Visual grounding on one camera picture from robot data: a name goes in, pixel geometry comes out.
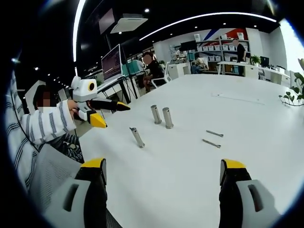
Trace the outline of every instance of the white office chair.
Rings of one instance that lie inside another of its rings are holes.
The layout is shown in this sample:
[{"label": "white office chair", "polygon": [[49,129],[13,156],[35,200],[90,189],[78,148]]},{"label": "white office chair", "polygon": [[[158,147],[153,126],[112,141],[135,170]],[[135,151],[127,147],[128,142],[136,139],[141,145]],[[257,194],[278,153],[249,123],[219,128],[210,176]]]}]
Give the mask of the white office chair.
[{"label": "white office chair", "polygon": [[166,83],[168,83],[168,82],[170,82],[170,81],[172,80],[172,79],[170,78],[170,76],[169,76],[169,63],[170,63],[170,62],[167,62],[167,63],[166,63],[166,69],[165,69],[164,77],[156,78],[156,79],[152,79],[152,80],[151,80],[151,83],[152,83],[152,85],[153,85],[155,88],[158,88],[158,86],[155,84],[155,81],[164,80]]}]

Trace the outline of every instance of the ceiling light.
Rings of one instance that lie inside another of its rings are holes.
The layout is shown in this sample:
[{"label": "ceiling light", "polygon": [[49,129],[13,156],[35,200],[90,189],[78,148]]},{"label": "ceiling light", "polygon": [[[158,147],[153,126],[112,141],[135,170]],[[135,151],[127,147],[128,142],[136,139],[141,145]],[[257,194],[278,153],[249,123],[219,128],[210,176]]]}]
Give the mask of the ceiling light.
[{"label": "ceiling light", "polygon": [[266,19],[266,20],[269,20],[269,21],[272,21],[272,22],[276,22],[276,20],[272,19],[272,18],[268,18],[268,17],[265,17],[265,16],[262,16],[262,15],[258,15],[258,14],[254,14],[254,13],[243,13],[243,12],[219,12],[219,13],[207,13],[207,14],[201,14],[201,15],[197,15],[197,16],[194,16],[194,17],[190,17],[190,18],[186,18],[186,19],[183,19],[183,20],[179,20],[179,21],[176,21],[172,24],[169,24],[169,25],[166,25],[162,28],[159,28],[158,30],[155,30],[154,32],[152,33],[149,33],[148,35],[142,37],[139,39],[139,41],[147,38],[148,36],[156,33],[156,32],[159,32],[163,29],[166,29],[172,25],[176,25],[178,23],[181,23],[181,22],[184,22],[184,21],[187,21],[187,20],[191,20],[191,19],[195,19],[195,18],[201,18],[201,17],[206,17],[206,16],[214,16],[214,15],[229,15],[229,14],[238,14],[238,15],[247,15],[247,16],[252,16],[252,17],[257,17],[257,18],[263,18],[263,19]]},{"label": "ceiling light", "polygon": [[78,27],[81,17],[82,9],[84,8],[86,0],[79,0],[76,15],[75,15],[75,21],[74,21],[74,28],[73,28],[73,59],[74,62],[76,62],[76,43],[77,43],[77,34],[78,34]]}]

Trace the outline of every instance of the cable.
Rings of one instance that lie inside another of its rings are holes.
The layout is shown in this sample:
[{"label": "cable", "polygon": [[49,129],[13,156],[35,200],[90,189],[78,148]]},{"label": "cable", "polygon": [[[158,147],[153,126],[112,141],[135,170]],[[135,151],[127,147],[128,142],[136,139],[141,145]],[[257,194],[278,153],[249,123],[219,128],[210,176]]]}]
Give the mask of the cable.
[{"label": "cable", "polygon": [[13,94],[10,92],[10,97],[11,97],[11,101],[12,101],[12,104],[13,104],[13,109],[14,109],[14,112],[15,112],[15,115],[16,115],[16,119],[18,121],[18,124],[21,128],[21,130],[23,131],[25,137],[28,139],[29,143],[35,148],[35,150],[39,153],[40,151],[37,149],[36,145],[29,139],[28,135],[25,133],[24,129],[22,128],[22,125],[18,119],[18,115],[17,115],[17,111],[16,111],[16,108],[15,108],[15,104],[14,104],[14,99],[13,99]]}]

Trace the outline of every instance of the monitor screen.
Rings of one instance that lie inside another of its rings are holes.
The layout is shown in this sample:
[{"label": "monitor screen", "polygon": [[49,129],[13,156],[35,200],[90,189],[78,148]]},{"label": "monitor screen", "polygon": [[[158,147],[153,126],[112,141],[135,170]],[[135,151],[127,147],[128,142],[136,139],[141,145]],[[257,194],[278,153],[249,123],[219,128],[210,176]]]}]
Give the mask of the monitor screen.
[{"label": "monitor screen", "polygon": [[198,47],[196,44],[196,41],[189,41],[185,43],[180,44],[180,51],[189,51],[189,50],[196,50],[197,51]]},{"label": "monitor screen", "polygon": [[102,58],[101,65],[104,72],[104,80],[122,73],[119,45]]}]

